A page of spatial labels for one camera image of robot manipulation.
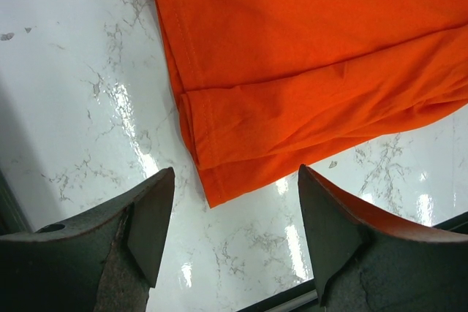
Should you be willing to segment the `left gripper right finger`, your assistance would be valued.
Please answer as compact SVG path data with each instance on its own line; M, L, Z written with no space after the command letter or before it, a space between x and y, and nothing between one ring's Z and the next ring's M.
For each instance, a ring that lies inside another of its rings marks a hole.
M339 188L310 167L298 192L326 311L465 311L467 215L428 227Z

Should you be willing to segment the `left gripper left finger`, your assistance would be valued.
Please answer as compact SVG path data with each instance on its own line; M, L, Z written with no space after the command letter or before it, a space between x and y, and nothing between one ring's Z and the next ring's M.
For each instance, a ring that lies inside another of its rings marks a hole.
M175 191L165 168L127 192L36 232L1 237L3 311L144 311Z

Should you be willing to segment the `orange t-shirt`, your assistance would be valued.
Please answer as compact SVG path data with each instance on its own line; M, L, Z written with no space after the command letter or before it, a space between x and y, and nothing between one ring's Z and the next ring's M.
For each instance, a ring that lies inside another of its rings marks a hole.
M467 0L155 0L211 207L467 103Z

